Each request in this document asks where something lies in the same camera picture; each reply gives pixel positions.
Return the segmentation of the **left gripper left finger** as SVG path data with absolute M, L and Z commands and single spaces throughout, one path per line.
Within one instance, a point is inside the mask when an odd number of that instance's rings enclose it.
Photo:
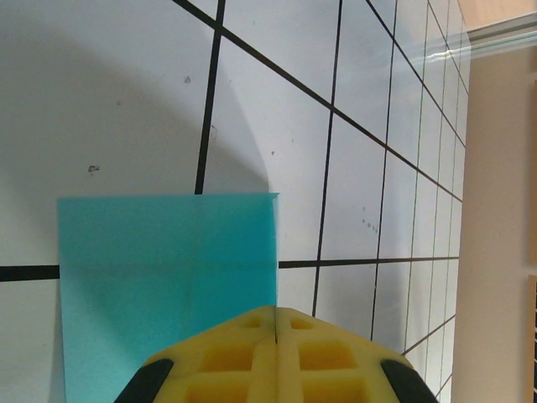
M 276 307 L 262 306 L 150 356 L 116 402 L 275 402 Z

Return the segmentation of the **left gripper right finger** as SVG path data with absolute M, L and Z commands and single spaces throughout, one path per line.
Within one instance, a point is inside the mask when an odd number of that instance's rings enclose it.
M 436 402 L 401 354 L 291 308 L 276 309 L 277 402 Z

